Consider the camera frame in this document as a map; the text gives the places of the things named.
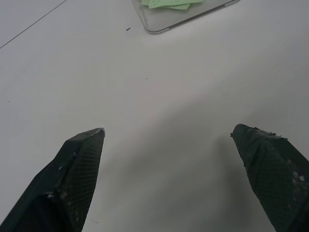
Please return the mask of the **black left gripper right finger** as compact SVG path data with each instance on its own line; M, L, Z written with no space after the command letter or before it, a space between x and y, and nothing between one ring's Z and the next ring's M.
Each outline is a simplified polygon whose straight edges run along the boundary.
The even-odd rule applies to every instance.
M277 232L309 230L309 161L288 141L256 127L230 134L251 188Z

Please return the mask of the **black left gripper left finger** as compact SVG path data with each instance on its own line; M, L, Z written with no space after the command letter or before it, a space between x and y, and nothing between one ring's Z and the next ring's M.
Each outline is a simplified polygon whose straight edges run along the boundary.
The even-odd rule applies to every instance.
M68 139L38 172L0 226L2 232L80 232L96 188L105 130Z

